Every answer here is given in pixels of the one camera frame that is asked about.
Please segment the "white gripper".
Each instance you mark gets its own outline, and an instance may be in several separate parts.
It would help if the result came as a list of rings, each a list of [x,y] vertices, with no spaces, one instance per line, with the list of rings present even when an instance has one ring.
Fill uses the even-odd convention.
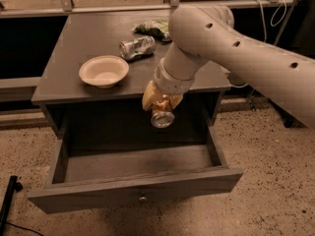
[[[175,109],[182,101],[183,95],[193,85],[195,79],[179,80],[173,78],[164,68],[164,59],[161,59],[154,71],[154,80],[149,81],[142,98],[142,106],[148,111],[157,101],[162,100],[163,94],[171,95],[170,106]]]

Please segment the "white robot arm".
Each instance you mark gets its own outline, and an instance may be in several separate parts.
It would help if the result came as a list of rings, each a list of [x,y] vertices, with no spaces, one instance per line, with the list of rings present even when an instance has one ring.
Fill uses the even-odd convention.
[[[315,60],[243,35],[229,24],[232,19],[225,6],[181,5],[172,12],[172,43],[147,85],[143,109],[165,95],[178,104],[197,71],[212,61],[314,129]]]

